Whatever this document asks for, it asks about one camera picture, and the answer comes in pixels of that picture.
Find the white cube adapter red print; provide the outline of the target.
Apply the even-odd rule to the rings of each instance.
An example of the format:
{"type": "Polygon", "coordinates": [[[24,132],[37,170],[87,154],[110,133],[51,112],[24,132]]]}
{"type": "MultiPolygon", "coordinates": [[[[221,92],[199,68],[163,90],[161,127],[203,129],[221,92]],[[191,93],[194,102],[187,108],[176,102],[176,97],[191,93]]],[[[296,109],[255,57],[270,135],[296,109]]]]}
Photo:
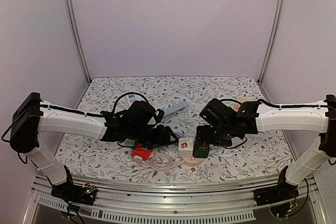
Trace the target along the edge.
{"type": "Polygon", "coordinates": [[[179,138],[178,154],[179,157],[192,157],[194,140],[191,138],[179,138]]]}

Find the red cube socket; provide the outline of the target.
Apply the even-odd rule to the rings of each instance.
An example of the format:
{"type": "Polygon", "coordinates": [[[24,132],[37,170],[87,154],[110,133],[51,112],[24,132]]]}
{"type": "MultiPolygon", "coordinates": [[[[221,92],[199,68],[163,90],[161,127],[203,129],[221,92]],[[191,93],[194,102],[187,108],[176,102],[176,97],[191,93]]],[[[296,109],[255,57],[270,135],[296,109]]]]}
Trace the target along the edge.
{"type": "Polygon", "coordinates": [[[141,144],[138,144],[131,152],[131,156],[135,159],[145,161],[151,158],[152,153],[153,150],[143,148],[141,144]]]}

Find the round pink socket base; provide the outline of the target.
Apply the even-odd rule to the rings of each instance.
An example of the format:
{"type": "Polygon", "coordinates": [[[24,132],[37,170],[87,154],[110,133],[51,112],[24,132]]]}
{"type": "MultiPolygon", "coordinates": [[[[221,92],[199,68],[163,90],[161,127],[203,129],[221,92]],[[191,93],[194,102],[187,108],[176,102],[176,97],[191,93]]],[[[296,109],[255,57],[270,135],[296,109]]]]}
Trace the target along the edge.
{"type": "Polygon", "coordinates": [[[202,164],[205,159],[204,158],[195,158],[195,157],[181,157],[183,164],[186,166],[194,167],[202,164]]]}

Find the dark green cube adapter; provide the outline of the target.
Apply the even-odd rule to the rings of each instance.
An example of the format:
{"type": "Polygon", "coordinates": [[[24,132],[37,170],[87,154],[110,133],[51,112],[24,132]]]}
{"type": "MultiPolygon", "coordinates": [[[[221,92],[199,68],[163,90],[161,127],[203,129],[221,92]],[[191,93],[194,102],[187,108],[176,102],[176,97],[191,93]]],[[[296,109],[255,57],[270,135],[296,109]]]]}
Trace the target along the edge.
{"type": "Polygon", "coordinates": [[[209,155],[209,144],[204,142],[195,142],[193,156],[195,158],[207,158],[209,155]]]}

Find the white multicolour power strip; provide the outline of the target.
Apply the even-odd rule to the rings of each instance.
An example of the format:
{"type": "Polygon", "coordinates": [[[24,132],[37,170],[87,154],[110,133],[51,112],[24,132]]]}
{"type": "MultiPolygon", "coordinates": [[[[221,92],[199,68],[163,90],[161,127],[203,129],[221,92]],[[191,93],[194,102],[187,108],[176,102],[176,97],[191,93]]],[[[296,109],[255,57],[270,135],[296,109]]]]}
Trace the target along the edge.
{"type": "Polygon", "coordinates": [[[128,106],[131,106],[133,102],[135,102],[137,100],[137,96],[135,94],[128,94],[126,96],[127,102],[128,102],[128,106]]]}

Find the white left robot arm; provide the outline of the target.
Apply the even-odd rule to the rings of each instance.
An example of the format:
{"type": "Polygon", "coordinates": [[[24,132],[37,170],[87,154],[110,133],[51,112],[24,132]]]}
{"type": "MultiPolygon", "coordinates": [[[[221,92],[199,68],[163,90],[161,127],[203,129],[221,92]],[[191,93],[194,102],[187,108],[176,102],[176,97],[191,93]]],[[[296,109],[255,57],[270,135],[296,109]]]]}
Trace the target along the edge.
{"type": "Polygon", "coordinates": [[[168,126],[161,124],[164,111],[155,109],[146,98],[134,101],[126,110],[91,113],[69,109],[43,101],[40,93],[32,92],[15,111],[12,123],[5,131],[8,143],[24,154],[44,173],[52,185],[67,200],[78,195],[71,175],[55,160],[54,154],[38,140],[40,132],[60,132],[87,136],[105,142],[134,140],[146,149],[168,146],[178,137],[168,126]]]}

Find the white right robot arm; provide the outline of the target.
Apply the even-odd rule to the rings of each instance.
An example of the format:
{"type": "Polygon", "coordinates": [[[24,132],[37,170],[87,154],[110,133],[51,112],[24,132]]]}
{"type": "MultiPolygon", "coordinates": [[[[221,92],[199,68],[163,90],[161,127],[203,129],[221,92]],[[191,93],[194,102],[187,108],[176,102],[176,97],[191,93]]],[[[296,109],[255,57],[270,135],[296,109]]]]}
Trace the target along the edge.
{"type": "Polygon", "coordinates": [[[271,190],[276,201],[291,194],[292,186],[312,174],[324,162],[335,157],[335,96],[308,104],[271,104],[263,99],[239,103],[237,111],[212,99],[200,112],[211,127],[217,143],[247,134],[283,130],[313,131],[319,135],[312,145],[284,169],[284,178],[271,190]]]}

